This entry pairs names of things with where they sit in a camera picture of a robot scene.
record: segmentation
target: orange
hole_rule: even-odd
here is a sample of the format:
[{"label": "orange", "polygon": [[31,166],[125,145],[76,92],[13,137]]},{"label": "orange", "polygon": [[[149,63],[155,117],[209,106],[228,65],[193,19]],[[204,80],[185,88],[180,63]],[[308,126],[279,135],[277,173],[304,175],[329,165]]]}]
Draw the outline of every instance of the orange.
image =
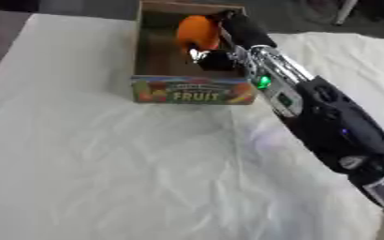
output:
[{"label": "orange", "polygon": [[180,22],[176,41],[184,53],[191,43],[195,43],[200,51],[214,50],[220,41],[219,28],[204,16],[192,15]]}]

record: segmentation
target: white cloth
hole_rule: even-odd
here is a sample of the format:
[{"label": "white cloth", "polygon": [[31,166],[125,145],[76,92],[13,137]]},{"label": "white cloth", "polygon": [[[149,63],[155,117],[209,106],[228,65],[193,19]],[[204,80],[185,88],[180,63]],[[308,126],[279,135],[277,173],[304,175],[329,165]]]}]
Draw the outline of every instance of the white cloth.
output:
[{"label": "white cloth", "polygon": [[[251,106],[136,104],[134,22],[34,15],[0,64],[0,239],[372,240],[379,209]],[[274,35],[384,127],[384,39]]]}]

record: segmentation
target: robotic hand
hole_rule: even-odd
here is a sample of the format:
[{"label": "robotic hand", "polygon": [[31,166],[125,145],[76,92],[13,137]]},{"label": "robotic hand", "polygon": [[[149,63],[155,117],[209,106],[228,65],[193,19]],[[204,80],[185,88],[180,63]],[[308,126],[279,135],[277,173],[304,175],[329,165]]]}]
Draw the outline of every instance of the robotic hand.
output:
[{"label": "robotic hand", "polygon": [[203,69],[244,71],[305,147],[384,210],[384,130],[350,97],[283,55],[254,22],[227,10],[206,16],[231,51],[187,42]]}]

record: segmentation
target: colorful label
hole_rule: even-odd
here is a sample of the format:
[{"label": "colorful label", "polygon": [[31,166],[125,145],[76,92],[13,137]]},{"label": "colorful label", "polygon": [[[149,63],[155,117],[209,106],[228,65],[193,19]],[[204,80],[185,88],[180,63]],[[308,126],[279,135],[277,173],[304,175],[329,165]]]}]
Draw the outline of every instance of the colorful label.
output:
[{"label": "colorful label", "polygon": [[138,102],[250,104],[255,90],[243,79],[133,77]]}]

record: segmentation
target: cardboard box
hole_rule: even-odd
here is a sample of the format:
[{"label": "cardboard box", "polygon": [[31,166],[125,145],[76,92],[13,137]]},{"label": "cardboard box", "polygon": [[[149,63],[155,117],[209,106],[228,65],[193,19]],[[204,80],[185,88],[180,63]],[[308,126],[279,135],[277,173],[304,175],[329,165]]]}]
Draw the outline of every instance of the cardboard box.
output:
[{"label": "cardboard box", "polygon": [[179,22],[243,7],[164,2],[141,2],[139,32],[132,76],[138,102],[250,104],[256,91],[236,71],[203,71],[187,61],[175,43]]}]

